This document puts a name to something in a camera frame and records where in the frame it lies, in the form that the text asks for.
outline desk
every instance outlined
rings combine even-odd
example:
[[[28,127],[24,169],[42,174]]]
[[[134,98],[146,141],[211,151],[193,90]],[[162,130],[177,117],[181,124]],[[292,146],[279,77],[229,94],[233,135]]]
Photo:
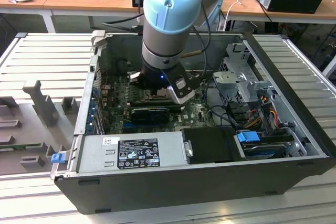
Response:
[[[235,0],[224,0],[222,11],[226,14]],[[256,0],[241,0],[235,5],[229,20],[268,21]],[[89,16],[90,27],[94,27],[92,16],[131,17],[138,11],[132,0],[33,0],[18,4],[0,0],[0,13],[42,15],[49,33],[55,33],[54,15]],[[268,12],[274,22],[336,24],[336,0],[323,0],[315,14]]]

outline yellow wire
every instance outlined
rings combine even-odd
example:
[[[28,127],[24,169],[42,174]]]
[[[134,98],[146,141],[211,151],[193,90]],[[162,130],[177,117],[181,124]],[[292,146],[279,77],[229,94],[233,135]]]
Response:
[[[258,123],[260,120],[261,120],[261,118],[259,117],[259,118],[255,119],[253,122],[251,122],[251,123],[250,123],[248,126],[246,126],[246,127],[247,127],[247,128],[252,127],[252,126],[255,125],[256,123]]]

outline blue latch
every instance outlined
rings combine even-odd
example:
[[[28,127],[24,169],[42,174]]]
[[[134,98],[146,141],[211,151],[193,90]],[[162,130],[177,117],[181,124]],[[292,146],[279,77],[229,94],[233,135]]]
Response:
[[[55,153],[51,157],[52,164],[65,163],[65,153]]]
[[[239,142],[260,142],[256,131],[242,131],[238,135]]]

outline power supply label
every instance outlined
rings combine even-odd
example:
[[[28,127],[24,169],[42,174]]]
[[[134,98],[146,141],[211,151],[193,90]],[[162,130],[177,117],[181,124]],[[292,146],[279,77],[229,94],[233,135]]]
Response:
[[[160,166],[157,138],[121,140],[118,142],[119,169],[133,169]]]

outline connector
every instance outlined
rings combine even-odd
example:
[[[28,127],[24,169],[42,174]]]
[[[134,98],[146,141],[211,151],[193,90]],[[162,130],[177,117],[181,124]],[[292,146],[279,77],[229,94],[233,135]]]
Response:
[[[260,142],[260,138],[256,131],[242,131],[237,134],[239,142]]]

